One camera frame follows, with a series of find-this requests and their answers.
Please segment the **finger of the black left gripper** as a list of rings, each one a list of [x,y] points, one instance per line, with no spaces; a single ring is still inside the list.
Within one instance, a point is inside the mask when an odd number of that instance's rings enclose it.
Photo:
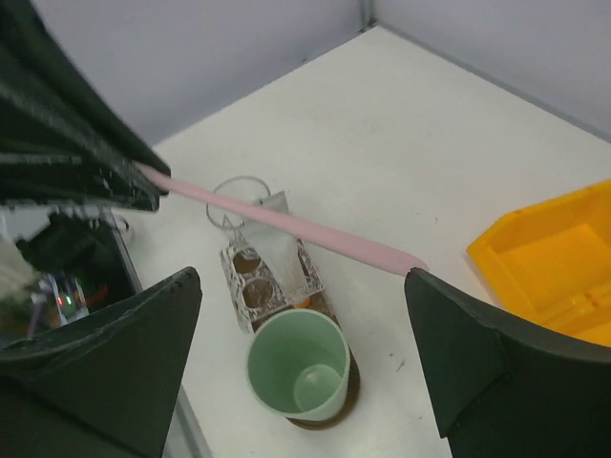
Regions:
[[[1,98],[1,203],[155,212],[160,191],[92,129],[31,100]]]
[[[109,108],[47,30],[31,1],[1,3],[1,44],[119,153],[170,175],[169,166]]]

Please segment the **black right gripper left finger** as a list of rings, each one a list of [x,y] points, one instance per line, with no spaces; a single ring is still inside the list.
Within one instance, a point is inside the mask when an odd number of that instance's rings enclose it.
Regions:
[[[4,457],[159,457],[200,313],[185,267],[1,351]]]

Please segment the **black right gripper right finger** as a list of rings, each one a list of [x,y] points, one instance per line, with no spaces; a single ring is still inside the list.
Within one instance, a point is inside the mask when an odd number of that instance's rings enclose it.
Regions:
[[[482,302],[414,268],[411,328],[454,457],[607,457],[610,350]]]

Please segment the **clear glass holder block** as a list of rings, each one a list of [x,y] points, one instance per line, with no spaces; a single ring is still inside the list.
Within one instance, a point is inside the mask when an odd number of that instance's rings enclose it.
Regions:
[[[298,256],[306,279],[307,301],[302,307],[333,317],[317,269],[300,239]],[[271,316],[293,306],[269,268],[245,241],[226,246],[220,258],[237,322],[245,334],[254,333]]]

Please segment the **clear glass tumbler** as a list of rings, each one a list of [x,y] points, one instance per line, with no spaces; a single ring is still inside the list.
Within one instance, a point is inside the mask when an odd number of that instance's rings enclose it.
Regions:
[[[271,196],[269,186],[265,181],[254,176],[235,176],[221,182],[213,193],[221,197],[223,206],[207,204],[205,215],[209,222],[220,229],[226,236],[232,238],[244,225],[241,213],[235,212],[235,203],[241,206],[260,204]]]

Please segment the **pink toothbrush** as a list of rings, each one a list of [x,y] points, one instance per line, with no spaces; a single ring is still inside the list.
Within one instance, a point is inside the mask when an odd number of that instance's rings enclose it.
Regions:
[[[135,167],[159,189],[205,204],[223,206],[221,197],[186,181],[166,176],[152,167],[136,163]],[[235,212],[248,214],[257,207],[235,203]],[[379,270],[405,277],[414,268],[426,270],[427,264],[416,256],[386,244],[358,237],[291,215],[278,215],[278,225],[289,235],[325,248],[345,258]]]

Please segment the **white toothpaste tube black cap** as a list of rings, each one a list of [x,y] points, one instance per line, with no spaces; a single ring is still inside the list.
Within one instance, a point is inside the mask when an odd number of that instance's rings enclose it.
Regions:
[[[278,225],[278,215],[289,214],[285,192],[255,199],[250,205],[258,210],[247,215],[226,214],[221,228],[234,241],[244,241],[262,259],[285,253],[294,244],[294,238]]]

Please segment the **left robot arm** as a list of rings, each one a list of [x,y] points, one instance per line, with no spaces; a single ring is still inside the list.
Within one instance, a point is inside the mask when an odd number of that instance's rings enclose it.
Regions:
[[[137,292],[112,208],[158,209],[135,166],[167,164],[97,94],[31,1],[1,5],[1,206],[42,206],[1,236],[1,326],[30,336]]]

